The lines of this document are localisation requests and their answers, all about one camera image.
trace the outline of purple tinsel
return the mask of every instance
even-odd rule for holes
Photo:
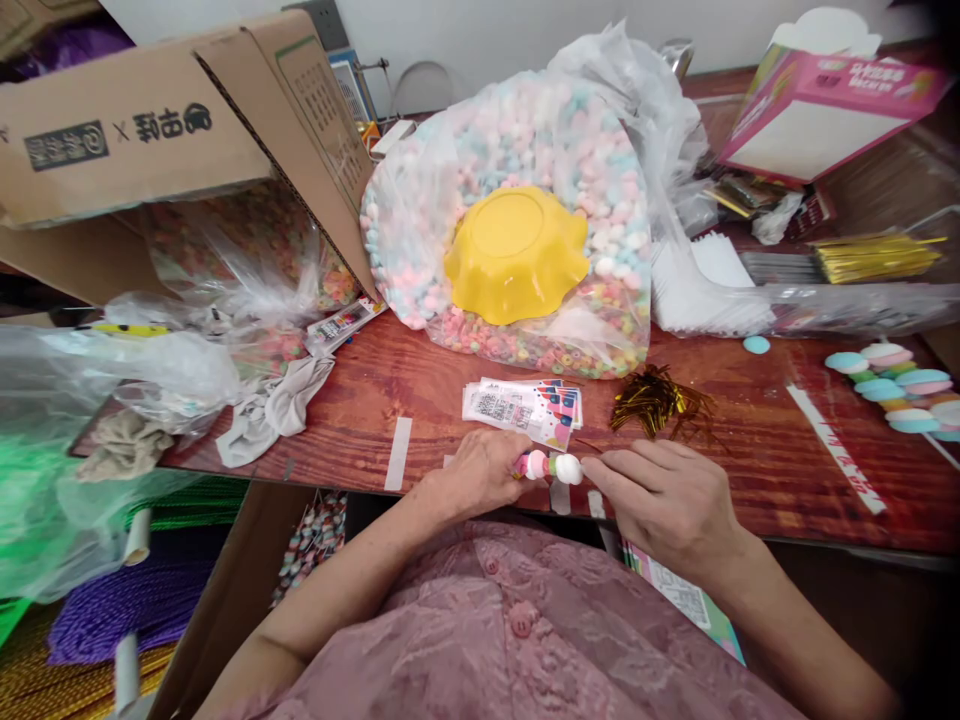
[[[137,633],[140,651],[179,640],[200,601],[229,527],[154,533],[150,557],[70,593],[47,644],[51,665],[112,660]]]

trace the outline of white tape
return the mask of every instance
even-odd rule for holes
[[[870,481],[867,480],[867,477],[860,471],[860,468],[857,467],[853,458],[850,457],[850,453],[847,452],[846,448],[843,447],[843,444],[837,438],[830,423],[823,419],[823,415],[820,414],[820,411],[817,410],[810,401],[810,396],[807,395],[806,391],[801,390],[796,385],[787,385],[787,392],[793,397],[794,402],[797,403],[797,406],[803,414],[807,416],[807,420],[809,420],[810,425],[813,426],[813,430],[817,433],[817,437],[820,438],[820,442],[830,451],[830,455],[833,456],[833,460],[837,463],[837,467],[840,468],[840,472],[847,478],[847,482],[853,487],[854,491],[863,501],[863,504],[867,506],[867,509],[874,515],[879,515],[886,510],[886,503],[883,502],[877,494],[877,491],[873,489]]]
[[[599,490],[590,490],[587,492],[587,503],[590,505],[590,517],[597,520],[606,520],[607,513],[603,509],[603,495]]]
[[[550,508],[557,515],[570,514],[570,486],[556,478],[550,483]]]
[[[390,462],[387,463],[387,477],[383,481],[386,492],[400,492],[403,486],[403,471],[407,467],[407,447],[410,445],[410,430],[413,420],[397,418],[397,427],[393,431],[393,447],[390,448]]]

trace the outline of small tube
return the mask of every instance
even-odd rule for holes
[[[130,523],[130,534],[127,535],[127,546],[123,551],[123,564],[126,566],[139,565],[150,557],[150,522],[153,520],[153,510],[144,508],[133,516]]]
[[[137,653],[137,634],[130,633],[120,644],[113,661],[114,712],[118,718],[140,699],[140,655]]]

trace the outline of gold yarn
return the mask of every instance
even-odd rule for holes
[[[114,664],[48,665],[47,636],[59,605],[35,605],[0,650],[0,717],[103,720],[114,710]],[[140,692],[163,680],[176,643],[140,654]]]

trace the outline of cardboard box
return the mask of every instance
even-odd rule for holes
[[[302,10],[0,87],[0,130],[6,227],[280,177],[376,295],[359,227],[372,163]]]
[[[0,0],[0,60],[27,49],[54,25],[101,10],[97,0]]]
[[[250,483],[147,720],[196,713],[227,662],[270,612],[283,553],[315,495],[315,488],[301,485]]]
[[[813,182],[933,112],[948,87],[933,68],[772,45],[717,159]]]
[[[170,294],[144,239],[112,215],[42,230],[0,227],[0,260],[97,307],[133,290]]]

